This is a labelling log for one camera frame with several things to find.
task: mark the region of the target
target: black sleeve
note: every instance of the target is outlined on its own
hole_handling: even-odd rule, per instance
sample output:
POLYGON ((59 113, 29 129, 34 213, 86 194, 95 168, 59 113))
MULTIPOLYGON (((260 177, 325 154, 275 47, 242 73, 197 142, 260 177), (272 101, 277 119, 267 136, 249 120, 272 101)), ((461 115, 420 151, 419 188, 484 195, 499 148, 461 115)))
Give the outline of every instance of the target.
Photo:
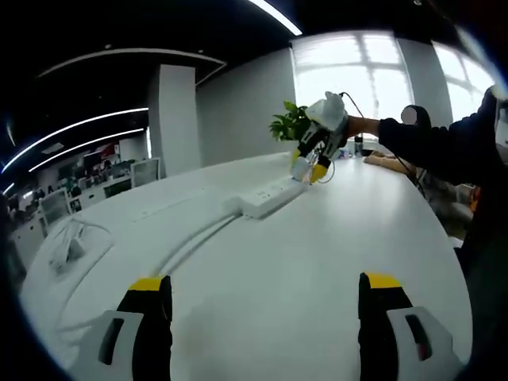
POLYGON ((379 143, 440 179, 482 186, 492 171, 503 168, 495 147, 495 113, 496 100, 489 89, 477 113, 448 129, 384 119, 379 123, 379 143))

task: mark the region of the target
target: robotic hand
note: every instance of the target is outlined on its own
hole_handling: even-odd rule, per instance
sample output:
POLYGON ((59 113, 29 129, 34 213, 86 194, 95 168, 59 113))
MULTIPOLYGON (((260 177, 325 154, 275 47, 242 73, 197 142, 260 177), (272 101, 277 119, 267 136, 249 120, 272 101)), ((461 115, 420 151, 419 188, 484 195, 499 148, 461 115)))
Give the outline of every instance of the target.
POLYGON ((303 181, 309 170, 312 171, 311 183, 325 176, 333 154, 345 145, 347 139, 348 113, 342 96, 329 91, 326 91, 325 96, 326 99, 317 101, 306 110, 306 115, 311 120, 310 127, 294 151, 291 168, 291 175, 298 181, 303 181), (325 144, 325 150, 314 168, 311 168, 307 156, 320 142, 325 144))

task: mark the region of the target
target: office chair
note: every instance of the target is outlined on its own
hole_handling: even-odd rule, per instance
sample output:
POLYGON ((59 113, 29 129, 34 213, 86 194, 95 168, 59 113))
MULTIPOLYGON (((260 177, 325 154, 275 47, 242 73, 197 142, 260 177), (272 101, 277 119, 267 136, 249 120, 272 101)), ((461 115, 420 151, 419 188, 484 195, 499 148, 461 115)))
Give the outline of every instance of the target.
POLYGON ((40 200, 40 211, 47 227, 59 219, 71 215, 71 206, 67 199, 67 190, 61 188, 40 200))
POLYGON ((160 179, 160 159, 154 158, 132 164, 130 175, 133 188, 160 179))

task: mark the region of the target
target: white wall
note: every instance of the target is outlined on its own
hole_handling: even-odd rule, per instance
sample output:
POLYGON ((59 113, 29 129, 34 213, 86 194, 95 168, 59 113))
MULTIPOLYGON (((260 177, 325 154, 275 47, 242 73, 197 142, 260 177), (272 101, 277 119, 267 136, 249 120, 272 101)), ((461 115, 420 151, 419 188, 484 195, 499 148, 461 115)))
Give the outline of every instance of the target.
POLYGON ((431 122, 448 126, 453 122, 445 74, 431 44, 398 39, 413 88, 414 103, 424 107, 431 122))
POLYGON ((287 151, 273 140, 273 114, 295 102, 290 49, 260 57, 212 79, 197 90, 203 166, 287 151))
POLYGON ((130 139, 122 139, 118 142, 121 161, 145 160, 148 158, 146 148, 146 133, 130 139))
POLYGON ((152 156, 161 158, 161 175, 178 175, 202 166, 196 111, 195 69, 161 65, 148 90, 152 156))

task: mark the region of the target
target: green leaves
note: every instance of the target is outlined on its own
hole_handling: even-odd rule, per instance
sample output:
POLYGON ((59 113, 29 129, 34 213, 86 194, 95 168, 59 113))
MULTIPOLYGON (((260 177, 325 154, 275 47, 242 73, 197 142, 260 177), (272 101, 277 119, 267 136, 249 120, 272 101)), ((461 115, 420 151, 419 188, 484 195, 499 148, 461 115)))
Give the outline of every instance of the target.
POLYGON ((301 140, 310 127, 310 119, 306 116, 307 106, 297 107, 294 103, 284 101, 284 108, 289 111, 285 115, 274 115, 270 124, 271 135, 276 140, 301 140))

